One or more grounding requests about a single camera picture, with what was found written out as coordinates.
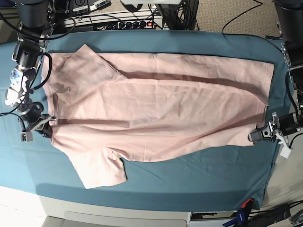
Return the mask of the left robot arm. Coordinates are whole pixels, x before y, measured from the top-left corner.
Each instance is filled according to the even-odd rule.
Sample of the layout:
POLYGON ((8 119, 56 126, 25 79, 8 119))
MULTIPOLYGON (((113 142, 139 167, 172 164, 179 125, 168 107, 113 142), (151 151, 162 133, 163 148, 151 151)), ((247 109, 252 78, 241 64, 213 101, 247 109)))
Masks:
POLYGON ((288 158, 294 139, 288 136, 303 128, 303 2, 301 0, 273 1, 278 15, 278 27, 282 42, 282 53, 288 70, 285 87, 294 112, 272 119, 263 128, 255 129, 248 136, 249 141, 278 141, 282 145, 280 156, 288 158))

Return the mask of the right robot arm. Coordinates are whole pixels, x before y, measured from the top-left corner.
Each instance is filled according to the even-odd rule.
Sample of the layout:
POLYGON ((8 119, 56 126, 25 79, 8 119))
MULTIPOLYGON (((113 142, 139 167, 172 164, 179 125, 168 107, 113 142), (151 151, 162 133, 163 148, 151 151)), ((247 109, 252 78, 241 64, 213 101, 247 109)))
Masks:
POLYGON ((12 25, 3 15, 1 20, 18 34, 18 41, 12 54, 16 63, 10 74, 10 86, 5 93, 5 105, 17 111, 16 116, 21 126, 19 134, 22 142, 31 142, 33 132, 50 138, 52 129, 49 122, 54 120, 49 114, 44 114, 44 106, 40 102, 33 102, 30 94, 41 88, 47 81, 42 81, 36 87, 33 83, 38 75, 43 57, 49 62, 53 60, 46 52, 55 21, 54 0, 17 0, 15 2, 20 18, 19 27, 12 25))

